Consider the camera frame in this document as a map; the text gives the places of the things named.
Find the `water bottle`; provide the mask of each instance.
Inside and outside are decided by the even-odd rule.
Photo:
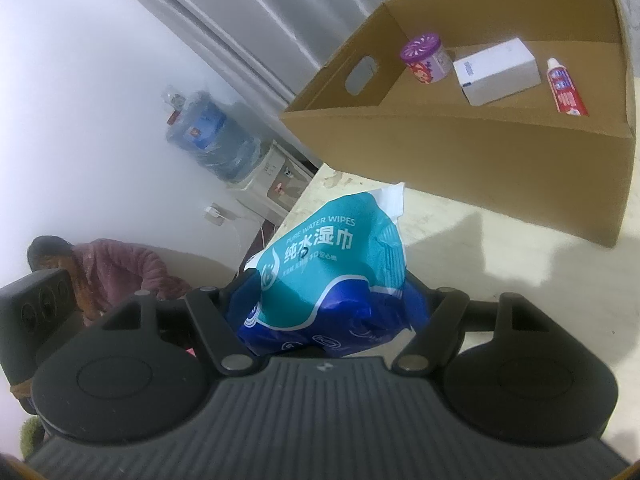
[[[167,140],[191,153],[225,182],[240,182],[264,156],[263,142],[220,110],[208,92],[196,92],[185,99],[169,88],[164,100],[174,108]]]

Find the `white tabletop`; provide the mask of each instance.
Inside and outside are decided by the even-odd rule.
[[[408,269],[425,284],[453,286],[474,300],[519,292],[612,368],[620,393],[604,440],[628,460],[640,458],[639,158],[636,149],[625,219],[612,249],[412,189],[404,192],[399,220]],[[329,200],[384,185],[324,165],[274,239]],[[410,337],[407,331],[367,353],[389,360]]]

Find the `small white carton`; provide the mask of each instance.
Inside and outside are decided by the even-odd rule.
[[[480,106],[540,84],[533,54],[519,38],[453,62],[469,103]]]

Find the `purple container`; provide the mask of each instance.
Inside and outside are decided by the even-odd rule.
[[[421,83],[435,83],[451,72],[453,63],[442,47],[440,37],[427,32],[413,38],[400,52],[400,58]]]

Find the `green plush object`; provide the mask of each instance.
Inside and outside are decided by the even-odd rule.
[[[22,425],[20,430],[20,452],[27,458],[44,440],[44,428],[39,416],[32,416]]]

